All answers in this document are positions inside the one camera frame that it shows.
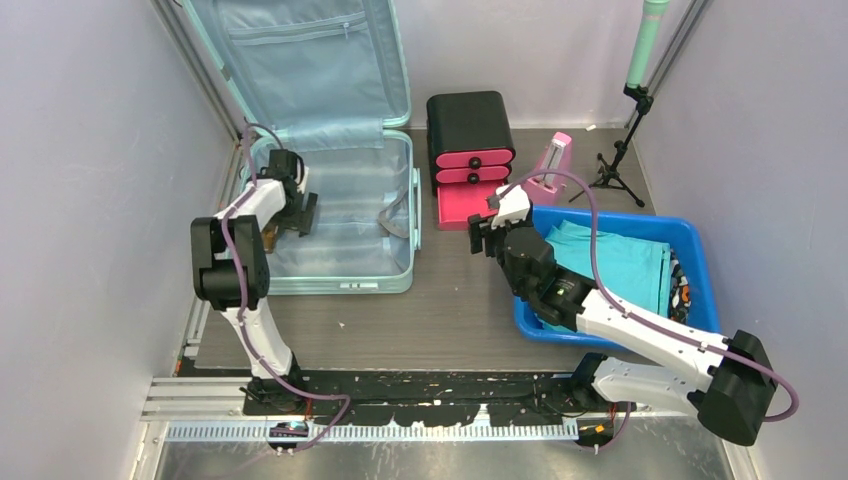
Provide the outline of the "black and pink drawer box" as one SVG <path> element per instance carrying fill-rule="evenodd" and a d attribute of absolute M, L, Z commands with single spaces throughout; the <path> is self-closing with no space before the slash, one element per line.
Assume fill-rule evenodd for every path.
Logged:
<path fill-rule="evenodd" d="M 437 226 L 467 228 L 487 215 L 487 198 L 507 183 L 516 151 L 502 95 L 497 91 L 443 93 L 426 102 L 427 150 Z"/>

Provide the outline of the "teal cloth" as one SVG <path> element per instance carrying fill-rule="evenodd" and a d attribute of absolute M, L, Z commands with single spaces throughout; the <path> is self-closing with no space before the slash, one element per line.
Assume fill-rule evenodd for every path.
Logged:
<path fill-rule="evenodd" d="M 591 278 L 590 233 L 586 226 L 563 221 L 550 230 L 557 263 Z M 598 232 L 596 256 L 602 282 L 625 300 L 656 314 L 668 314 L 674 254 L 667 243 Z"/>

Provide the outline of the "light blue hard-shell suitcase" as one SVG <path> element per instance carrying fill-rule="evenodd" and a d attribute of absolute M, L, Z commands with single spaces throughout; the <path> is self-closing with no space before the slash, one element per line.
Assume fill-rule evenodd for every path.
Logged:
<path fill-rule="evenodd" d="M 317 195 L 311 231 L 280 231 L 274 295 L 395 294 L 421 246 L 421 174 L 405 57 L 389 1 L 188 1 L 185 14 L 238 104 L 261 127 L 258 167 L 284 147 Z"/>

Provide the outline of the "orange black camouflage garment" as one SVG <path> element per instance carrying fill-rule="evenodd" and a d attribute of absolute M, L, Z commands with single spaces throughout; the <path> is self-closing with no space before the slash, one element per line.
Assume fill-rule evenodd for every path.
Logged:
<path fill-rule="evenodd" d="M 678 255 L 674 250 L 670 251 L 670 268 L 671 283 L 668 316 L 677 323 L 686 324 L 692 305 L 690 285 Z"/>

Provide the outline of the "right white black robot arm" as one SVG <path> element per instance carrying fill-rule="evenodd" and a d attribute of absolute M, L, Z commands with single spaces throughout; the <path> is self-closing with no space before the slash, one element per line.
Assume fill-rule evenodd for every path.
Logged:
<path fill-rule="evenodd" d="M 782 420 L 768 410 L 780 379 L 760 338 L 733 336 L 681 324 L 611 290 L 597 250 L 599 214 L 587 214 L 590 274 L 560 262 L 534 224 L 528 199 L 503 200 L 500 210 L 467 219 L 470 251 L 496 260 L 514 296 L 540 322 L 582 336 L 604 338 L 648 364 L 588 353 L 571 380 L 571 397 L 584 410 L 633 402 L 696 418 L 719 438 L 752 446 L 763 424 Z"/>

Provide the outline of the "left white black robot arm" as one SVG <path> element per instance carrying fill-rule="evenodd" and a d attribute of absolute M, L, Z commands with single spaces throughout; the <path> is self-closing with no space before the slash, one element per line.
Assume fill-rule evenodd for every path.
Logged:
<path fill-rule="evenodd" d="M 268 304 L 267 255 L 280 234 L 311 232 L 318 196 L 306 192 L 308 170 L 293 151 L 272 150 L 267 166 L 253 174 L 230 205 L 191 222 L 193 287 L 228 320 L 251 361 L 246 395 L 293 414 L 305 405 L 307 389 Z"/>

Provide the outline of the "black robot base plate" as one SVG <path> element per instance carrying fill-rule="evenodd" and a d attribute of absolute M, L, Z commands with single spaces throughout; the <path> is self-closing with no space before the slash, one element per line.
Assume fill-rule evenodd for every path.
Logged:
<path fill-rule="evenodd" d="M 294 415 L 326 426 L 468 426 L 481 414 L 496 427 L 554 424 L 587 413 L 612 416 L 629 408 L 552 372 L 305 370 L 293 393 L 274 380 L 249 380 L 240 390 L 247 416 Z"/>

